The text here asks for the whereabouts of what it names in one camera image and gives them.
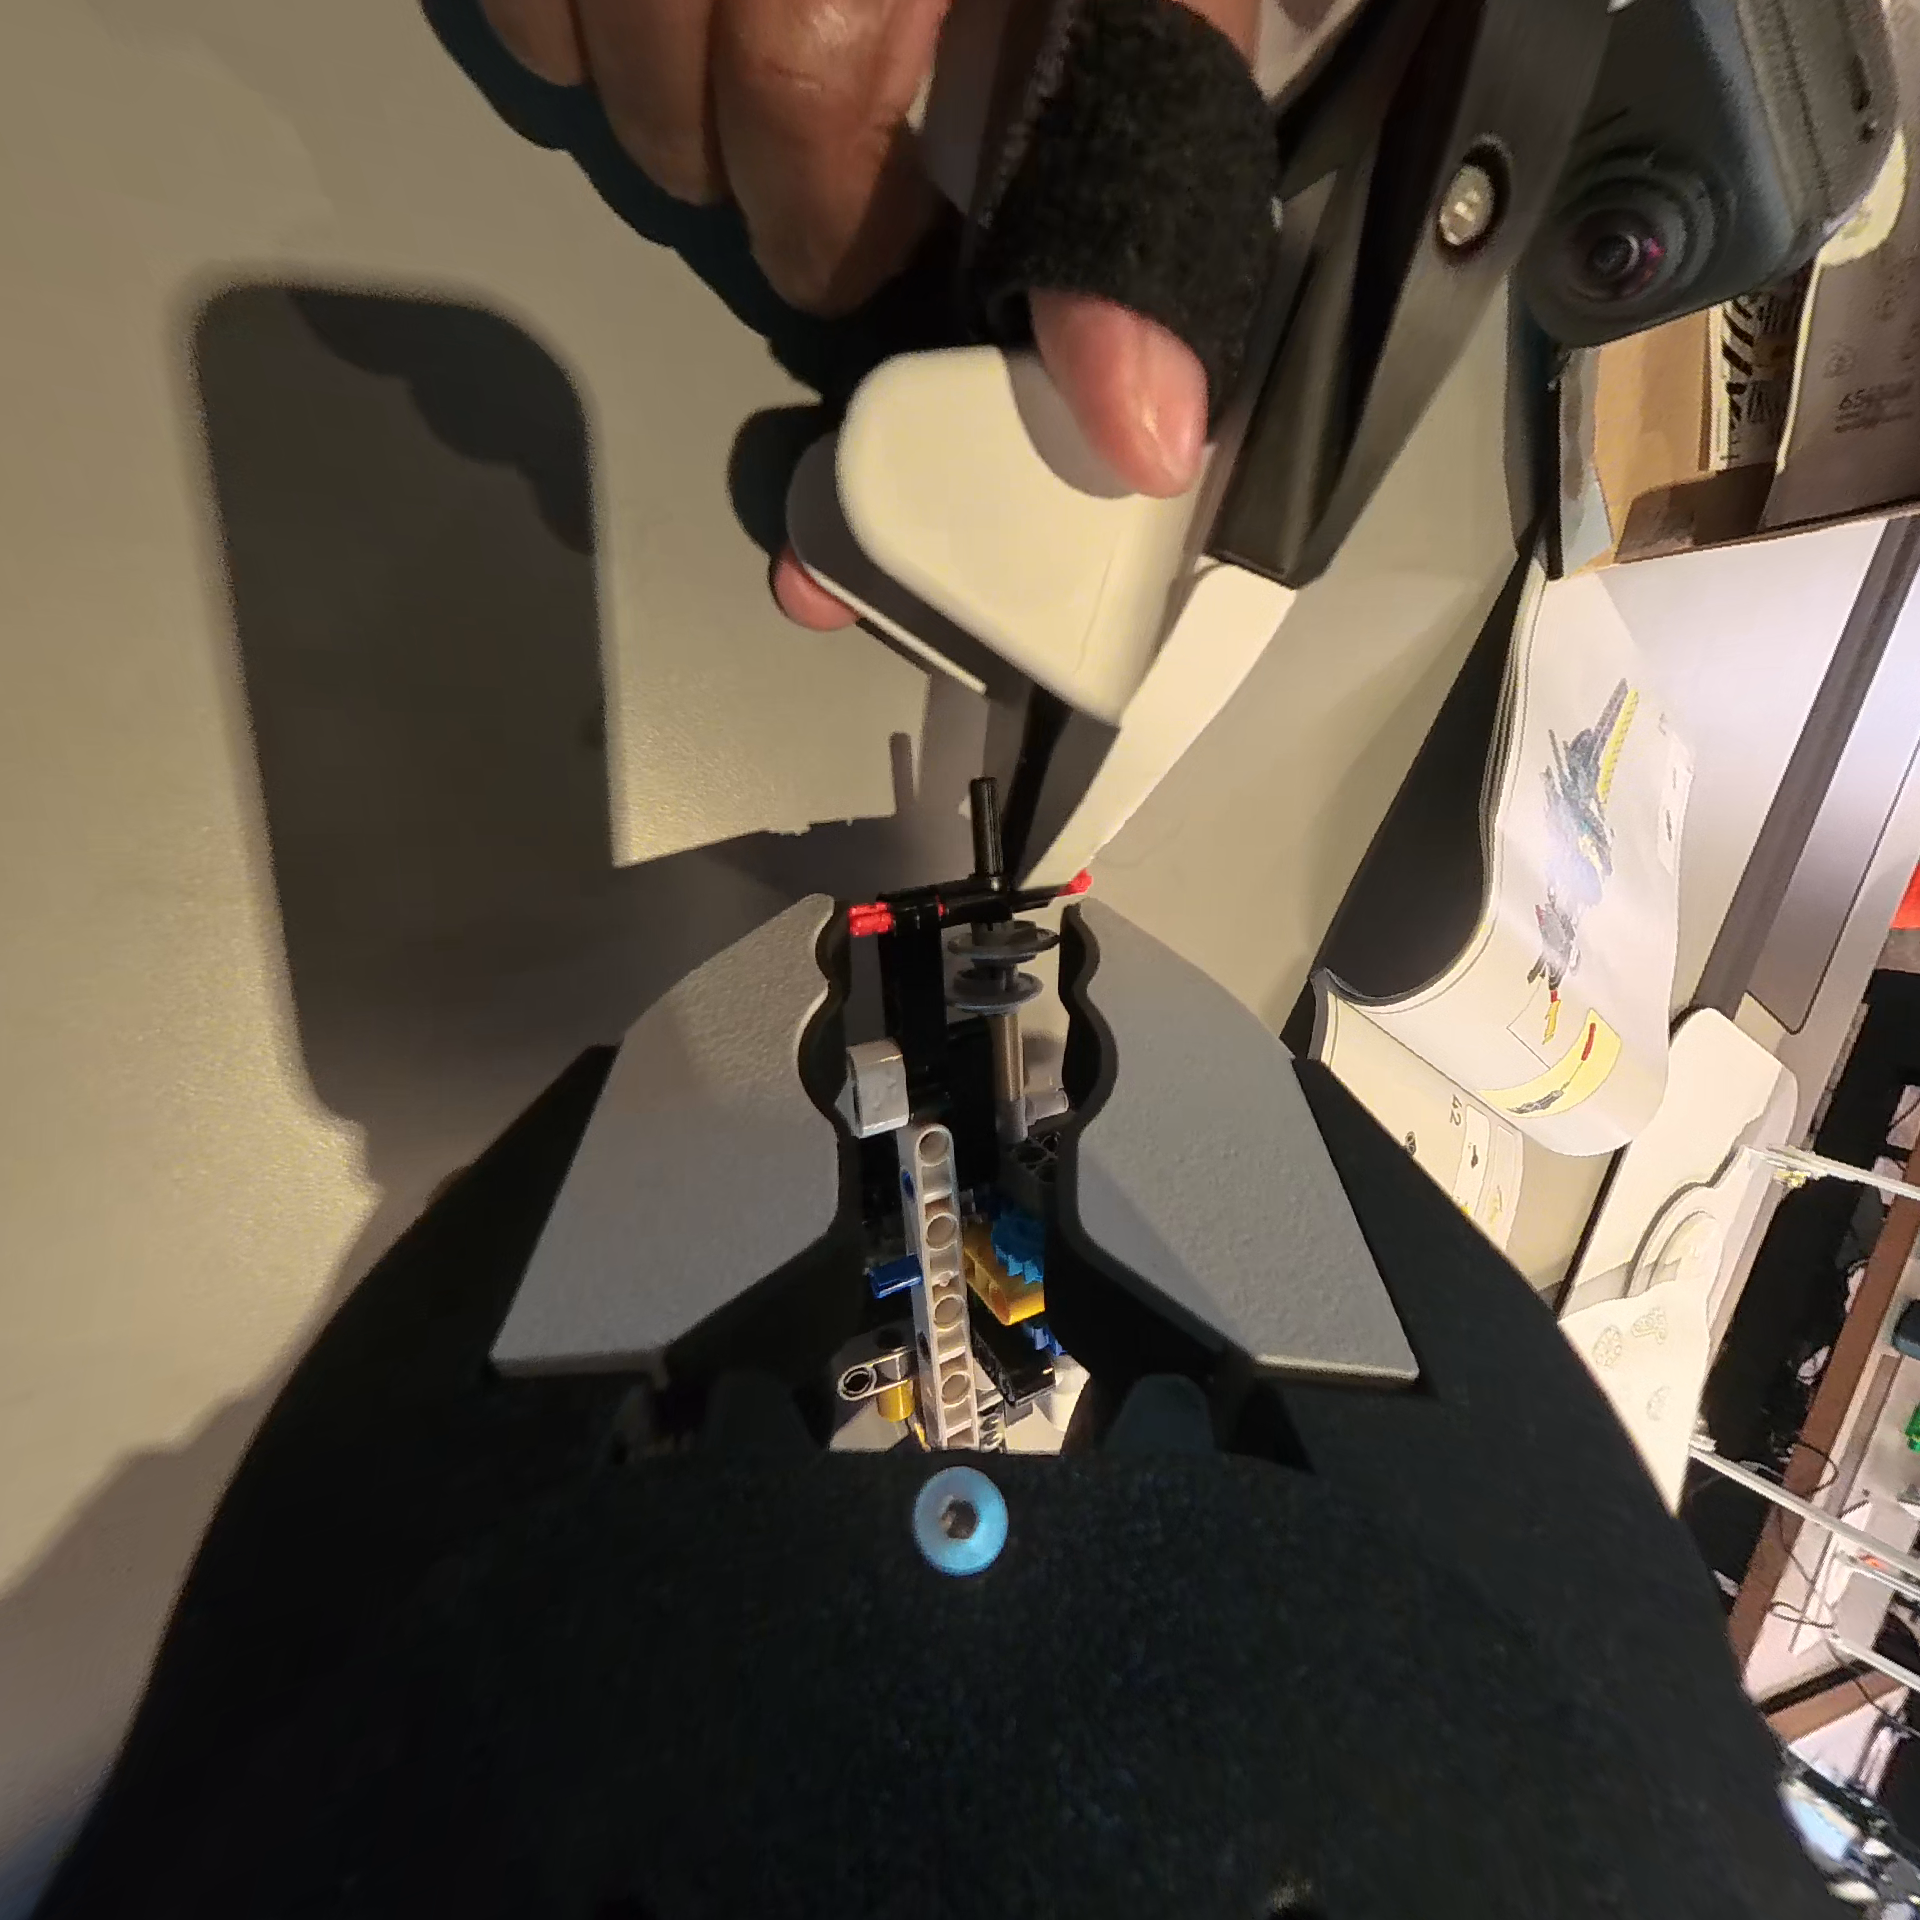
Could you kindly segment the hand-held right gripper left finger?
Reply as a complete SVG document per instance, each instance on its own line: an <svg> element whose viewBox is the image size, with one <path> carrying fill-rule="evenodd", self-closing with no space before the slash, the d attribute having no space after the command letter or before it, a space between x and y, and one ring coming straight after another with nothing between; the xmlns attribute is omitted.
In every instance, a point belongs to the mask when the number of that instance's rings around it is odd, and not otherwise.
<svg viewBox="0 0 1920 1920"><path fill-rule="evenodd" d="M643 1369L717 1327L844 1208L835 901L804 895L686 970L627 1030L492 1362Z"/></svg>

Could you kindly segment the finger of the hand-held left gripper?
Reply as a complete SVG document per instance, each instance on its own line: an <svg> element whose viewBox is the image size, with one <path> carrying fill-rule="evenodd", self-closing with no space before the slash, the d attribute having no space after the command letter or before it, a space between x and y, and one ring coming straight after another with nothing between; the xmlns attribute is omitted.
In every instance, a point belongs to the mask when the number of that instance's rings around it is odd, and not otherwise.
<svg viewBox="0 0 1920 1920"><path fill-rule="evenodd" d="M1291 612L1293 590L1203 552L1211 494L1122 492L1034 352L909 352L854 389L833 495L872 577L1068 708L1025 884L1093 863Z"/></svg>
<svg viewBox="0 0 1920 1920"><path fill-rule="evenodd" d="M925 670L992 698L992 650L886 576L854 541L836 487L835 433L809 442L795 463L784 495L784 540L801 568L860 622Z"/></svg>

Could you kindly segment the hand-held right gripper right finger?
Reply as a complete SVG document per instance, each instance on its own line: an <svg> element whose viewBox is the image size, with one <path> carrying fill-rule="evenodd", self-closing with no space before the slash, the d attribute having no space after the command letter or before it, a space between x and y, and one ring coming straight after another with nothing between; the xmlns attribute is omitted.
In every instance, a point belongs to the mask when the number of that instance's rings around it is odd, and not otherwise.
<svg viewBox="0 0 1920 1920"><path fill-rule="evenodd" d="M1269 1376L1409 1384L1420 1367L1297 1060L1115 906L1064 912L1061 1220L1203 1353Z"/></svg>

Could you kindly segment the multicoloured lego assembly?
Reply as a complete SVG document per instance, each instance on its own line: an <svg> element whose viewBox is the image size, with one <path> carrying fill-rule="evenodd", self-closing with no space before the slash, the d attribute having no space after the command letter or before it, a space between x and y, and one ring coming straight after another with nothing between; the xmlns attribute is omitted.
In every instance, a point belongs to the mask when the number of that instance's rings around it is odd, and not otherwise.
<svg viewBox="0 0 1920 1920"><path fill-rule="evenodd" d="M1056 1450L1088 1380L1049 1321L1065 1070L1026 1018L1088 888L1016 880L992 776L970 786L972 863L852 903L878 1036L848 1045L836 1098L860 1153L869 1327L833 1362L845 1447Z"/></svg>

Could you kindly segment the lego instruction booklet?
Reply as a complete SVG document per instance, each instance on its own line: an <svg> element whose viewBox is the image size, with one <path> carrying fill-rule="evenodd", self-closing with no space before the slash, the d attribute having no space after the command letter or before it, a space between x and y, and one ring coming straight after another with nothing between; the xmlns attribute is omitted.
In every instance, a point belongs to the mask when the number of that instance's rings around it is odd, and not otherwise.
<svg viewBox="0 0 1920 1920"><path fill-rule="evenodd" d="M1314 957L1314 1060L1499 1248L1529 1146L1662 1105L1692 769L1601 577L1522 560Z"/></svg>

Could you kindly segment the person's left hand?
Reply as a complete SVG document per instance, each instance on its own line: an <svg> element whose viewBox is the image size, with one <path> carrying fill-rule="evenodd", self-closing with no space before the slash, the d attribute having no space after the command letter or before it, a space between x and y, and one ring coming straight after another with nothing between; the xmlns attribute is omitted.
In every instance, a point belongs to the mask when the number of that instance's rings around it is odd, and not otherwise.
<svg viewBox="0 0 1920 1920"><path fill-rule="evenodd" d="M939 2L489 2L536 74L587 86L665 193L732 200L771 285L842 314L914 254L938 193L908 114L939 49ZM1090 295L1028 296L1041 361L1083 436L1145 495L1187 492L1210 380L1163 324Z"/></svg>

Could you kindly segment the brown cardboard box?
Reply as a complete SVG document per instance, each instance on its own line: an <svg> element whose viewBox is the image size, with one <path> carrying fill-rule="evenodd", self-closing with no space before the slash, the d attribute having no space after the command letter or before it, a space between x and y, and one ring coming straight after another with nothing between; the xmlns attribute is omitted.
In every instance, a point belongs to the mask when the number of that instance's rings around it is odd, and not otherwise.
<svg viewBox="0 0 1920 1920"><path fill-rule="evenodd" d="M1916 514L1913 500L1777 530L1761 522L1777 463L1713 470L1707 453L1714 308L1579 352L1569 365L1557 576L1713 552L1878 514Z"/></svg>

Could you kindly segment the striped white paper bag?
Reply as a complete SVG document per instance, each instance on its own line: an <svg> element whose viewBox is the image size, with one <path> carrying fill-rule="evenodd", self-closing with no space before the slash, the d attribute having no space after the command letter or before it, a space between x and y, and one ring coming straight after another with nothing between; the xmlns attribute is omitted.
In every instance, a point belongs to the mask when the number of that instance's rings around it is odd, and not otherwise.
<svg viewBox="0 0 1920 1920"><path fill-rule="evenodd" d="M1714 473L1779 462L1811 274L1804 266L1713 310L1707 453Z"/></svg>

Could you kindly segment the silver laptop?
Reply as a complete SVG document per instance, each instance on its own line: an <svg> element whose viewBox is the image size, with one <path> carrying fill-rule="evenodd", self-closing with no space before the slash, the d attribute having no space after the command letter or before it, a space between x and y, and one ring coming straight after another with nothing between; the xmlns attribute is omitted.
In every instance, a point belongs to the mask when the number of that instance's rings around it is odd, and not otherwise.
<svg viewBox="0 0 1920 1920"><path fill-rule="evenodd" d="M1916 514L1601 584L1694 754L1676 1004L1809 1032L1865 982L1916 863Z"/></svg>

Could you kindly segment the white plastic tray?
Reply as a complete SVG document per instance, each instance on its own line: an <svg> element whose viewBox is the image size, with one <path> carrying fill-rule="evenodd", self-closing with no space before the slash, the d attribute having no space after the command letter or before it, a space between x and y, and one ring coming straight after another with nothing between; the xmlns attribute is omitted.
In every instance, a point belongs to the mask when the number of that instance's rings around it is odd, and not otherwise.
<svg viewBox="0 0 1920 1920"><path fill-rule="evenodd" d="M1619 1153L1569 1276L1569 1336L1652 1305L1698 1306L1722 1330L1770 1206L1763 1150L1786 1144L1792 1072L1730 1016L1700 1010L1672 1036L1660 1108Z"/></svg>

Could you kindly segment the clear acrylic rack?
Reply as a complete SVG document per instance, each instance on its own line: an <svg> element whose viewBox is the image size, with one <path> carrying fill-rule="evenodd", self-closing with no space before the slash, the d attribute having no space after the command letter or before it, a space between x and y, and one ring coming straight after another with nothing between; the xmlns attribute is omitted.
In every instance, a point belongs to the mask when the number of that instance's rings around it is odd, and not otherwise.
<svg viewBox="0 0 1920 1920"><path fill-rule="evenodd" d="M1840 1318L1827 1367L1816 1384L1809 1417L1790 1441L1779 1472L1733 1461L1700 1432L1692 1441L1696 1465L1758 1495L1768 1516L1758 1544L1736 1592L1730 1641L1746 1670L1770 1620L1795 1625L1811 1615L1811 1631L1828 1637L1828 1604L1822 1568L1837 1557L1842 1570L1890 1576L1890 1591L1916 1591L1916 1553L1883 1543L1842 1516L1865 1463L1870 1428L1878 1418L1902 1358L1888 1343L1900 1313L1900 1292L1916 1245L1918 1189L1873 1167L1851 1167L1797 1144L1746 1144L1742 1167L1764 1167L1780 1186L1813 1182L1865 1186L1888 1201L1878 1239L1862 1263L1860 1281Z"/></svg>

